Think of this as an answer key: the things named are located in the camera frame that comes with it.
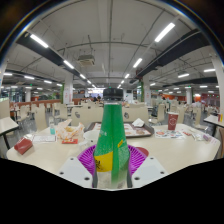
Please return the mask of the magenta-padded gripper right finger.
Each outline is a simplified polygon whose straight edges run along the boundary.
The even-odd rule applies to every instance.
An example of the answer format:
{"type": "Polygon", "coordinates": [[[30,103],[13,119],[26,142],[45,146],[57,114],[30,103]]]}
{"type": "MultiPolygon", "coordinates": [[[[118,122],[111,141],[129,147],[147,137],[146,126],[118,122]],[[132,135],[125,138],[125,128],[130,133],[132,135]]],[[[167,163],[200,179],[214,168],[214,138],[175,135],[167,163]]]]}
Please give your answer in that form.
{"type": "Polygon", "coordinates": [[[127,174],[127,187],[140,188],[167,175],[159,161],[150,156],[144,148],[128,146],[130,157],[127,174]]]}

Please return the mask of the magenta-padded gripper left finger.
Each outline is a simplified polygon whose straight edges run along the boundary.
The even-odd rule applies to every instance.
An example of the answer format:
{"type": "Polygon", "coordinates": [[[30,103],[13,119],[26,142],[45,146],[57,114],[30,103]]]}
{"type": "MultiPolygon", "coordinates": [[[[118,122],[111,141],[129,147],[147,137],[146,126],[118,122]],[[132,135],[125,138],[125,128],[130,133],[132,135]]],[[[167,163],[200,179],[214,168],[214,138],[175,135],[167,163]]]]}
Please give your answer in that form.
{"type": "Polygon", "coordinates": [[[98,184],[93,145],[77,157],[69,157],[57,175],[84,188],[96,188],[98,184]]]}

